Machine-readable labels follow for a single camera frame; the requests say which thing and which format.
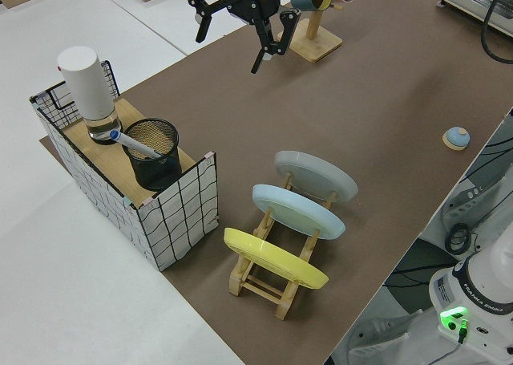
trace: wooden mug stand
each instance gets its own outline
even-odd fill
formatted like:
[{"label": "wooden mug stand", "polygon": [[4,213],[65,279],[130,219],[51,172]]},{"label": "wooden mug stand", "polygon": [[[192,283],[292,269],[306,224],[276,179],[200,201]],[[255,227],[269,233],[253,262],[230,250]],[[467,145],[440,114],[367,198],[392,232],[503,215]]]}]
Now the wooden mug stand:
[{"label": "wooden mug stand", "polygon": [[[292,189],[292,185],[290,184],[290,177],[291,174],[288,173],[285,177],[285,183],[283,186],[285,189],[288,190]],[[333,193],[332,197],[325,201],[322,205],[326,209],[329,209],[331,207],[331,204],[335,201],[336,195],[336,193]],[[253,230],[253,235],[260,239],[266,240],[273,225],[274,220],[271,218],[271,210],[268,210],[262,218],[260,224],[257,226],[256,229]],[[299,256],[300,259],[302,259],[305,262],[309,261],[313,252],[313,248],[317,243],[319,234],[320,231],[317,230],[311,237],[306,238],[305,245],[303,246],[303,249]],[[271,286],[268,283],[260,280],[259,278],[256,278],[253,275],[251,275],[250,273],[253,268],[253,265],[254,262],[247,259],[243,254],[239,254],[237,263],[230,274],[230,293],[238,296],[243,287],[248,290],[251,290],[253,293],[256,293],[261,297],[264,297],[269,301],[276,303],[277,308],[274,313],[274,316],[281,320],[285,319],[285,316],[287,315],[292,305],[294,297],[296,296],[299,283],[296,281],[288,281],[287,286],[283,291],[278,290],[274,286]]]},{"label": "wooden mug stand", "polygon": [[290,48],[311,63],[318,62],[342,45],[342,39],[322,26],[322,11],[312,12],[310,19],[301,20],[296,27]]}]

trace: grid pattern box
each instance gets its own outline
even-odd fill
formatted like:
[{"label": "grid pattern box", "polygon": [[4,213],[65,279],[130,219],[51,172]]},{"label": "grid pattern box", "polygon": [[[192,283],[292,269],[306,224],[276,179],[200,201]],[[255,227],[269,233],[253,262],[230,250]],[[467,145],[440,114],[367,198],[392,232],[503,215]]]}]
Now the grid pattern box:
[{"label": "grid pattern box", "polygon": [[[102,62],[102,67],[112,97],[119,97],[110,63]],[[159,271],[180,260],[206,233],[218,226],[214,152],[182,173],[169,188],[136,207],[63,131],[82,119],[66,83],[47,89],[30,101],[82,191]]]}]

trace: light blue plate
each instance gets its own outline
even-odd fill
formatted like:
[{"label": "light blue plate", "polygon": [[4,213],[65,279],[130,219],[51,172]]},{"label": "light blue plate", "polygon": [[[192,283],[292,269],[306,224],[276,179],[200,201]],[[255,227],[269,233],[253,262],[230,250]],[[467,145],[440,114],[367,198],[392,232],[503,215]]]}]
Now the light blue plate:
[{"label": "light blue plate", "polygon": [[291,185],[301,193],[327,201],[333,192],[333,202],[347,202],[358,192],[353,178],[330,162],[304,152],[280,151],[274,157],[278,173],[292,174]]},{"label": "light blue plate", "polygon": [[271,209],[275,221],[310,237],[316,230],[320,239],[337,239],[345,232],[344,222],[328,209],[280,187],[253,186],[253,202],[264,213]]}]

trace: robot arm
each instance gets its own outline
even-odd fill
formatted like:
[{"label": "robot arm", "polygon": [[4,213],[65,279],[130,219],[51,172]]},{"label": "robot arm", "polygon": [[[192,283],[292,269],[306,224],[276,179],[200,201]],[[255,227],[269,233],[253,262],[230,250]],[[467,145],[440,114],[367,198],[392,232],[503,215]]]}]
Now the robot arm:
[{"label": "robot arm", "polygon": [[[253,74],[257,73],[263,59],[270,59],[275,54],[285,54],[301,15],[301,12],[295,8],[285,9],[280,5],[280,0],[218,0],[213,4],[208,4],[205,0],[188,0],[188,2],[196,8],[196,17],[200,23],[200,29],[196,36],[198,43],[205,39],[212,21],[212,15],[223,8],[248,24],[255,26],[260,39],[261,50],[253,64],[251,70]],[[282,9],[280,21],[284,30],[281,40],[277,42],[273,38],[269,18],[280,9]]]}]

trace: storage box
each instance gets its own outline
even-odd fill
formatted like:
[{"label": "storage box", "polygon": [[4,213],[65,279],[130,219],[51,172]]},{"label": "storage box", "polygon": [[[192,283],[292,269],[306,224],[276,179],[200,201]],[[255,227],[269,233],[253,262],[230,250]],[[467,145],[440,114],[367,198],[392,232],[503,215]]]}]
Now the storage box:
[{"label": "storage box", "polygon": [[[119,90],[109,62],[103,71],[123,127],[142,115]],[[119,144],[93,142],[66,83],[47,89],[30,101],[63,163],[79,187],[137,247],[162,271],[181,259],[206,233],[218,225],[216,154],[194,162],[181,149],[181,178],[162,192],[142,189]]]}]

